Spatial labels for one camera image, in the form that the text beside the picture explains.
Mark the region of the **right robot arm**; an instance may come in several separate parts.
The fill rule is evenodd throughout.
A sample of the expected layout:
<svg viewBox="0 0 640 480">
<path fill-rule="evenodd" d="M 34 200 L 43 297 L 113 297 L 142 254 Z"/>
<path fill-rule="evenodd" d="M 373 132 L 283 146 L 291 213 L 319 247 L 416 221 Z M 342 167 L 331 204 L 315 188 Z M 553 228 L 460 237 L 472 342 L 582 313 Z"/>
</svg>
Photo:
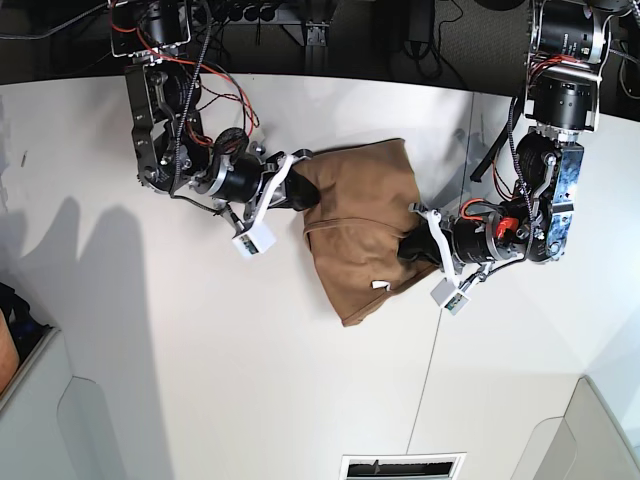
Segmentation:
<svg viewBox="0 0 640 480">
<path fill-rule="evenodd" d="M 209 1 L 110 1 L 114 57 L 127 57 L 125 81 L 141 185 L 221 216 L 236 232 L 256 226 L 269 209 L 305 211 L 320 192 L 294 166 L 307 150 L 266 156 L 251 136 L 259 118 L 240 84 L 206 60 L 216 19 Z M 206 134 L 202 75 L 233 88 L 242 123 Z"/>
</svg>

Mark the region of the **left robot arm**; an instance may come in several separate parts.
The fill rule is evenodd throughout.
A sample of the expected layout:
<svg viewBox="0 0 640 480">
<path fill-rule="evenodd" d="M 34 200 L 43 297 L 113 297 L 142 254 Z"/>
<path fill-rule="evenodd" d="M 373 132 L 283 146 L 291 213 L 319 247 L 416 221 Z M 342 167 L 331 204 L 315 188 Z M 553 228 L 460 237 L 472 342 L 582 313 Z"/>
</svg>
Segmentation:
<svg viewBox="0 0 640 480">
<path fill-rule="evenodd" d="M 609 23 L 628 11 L 615 1 L 531 2 L 524 84 L 471 175 L 479 182 L 495 172 L 500 149 L 508 147 L 512 190 L 497 183 L 499 202 L 471 198 L 448 217 L 412 205 L 422 222 L 400 242 L 400 259 L 436 265 L 462 292 L 521 262 L 562 257 L 584 158 L 579 136 L 598 126 Z"/>
</svg>

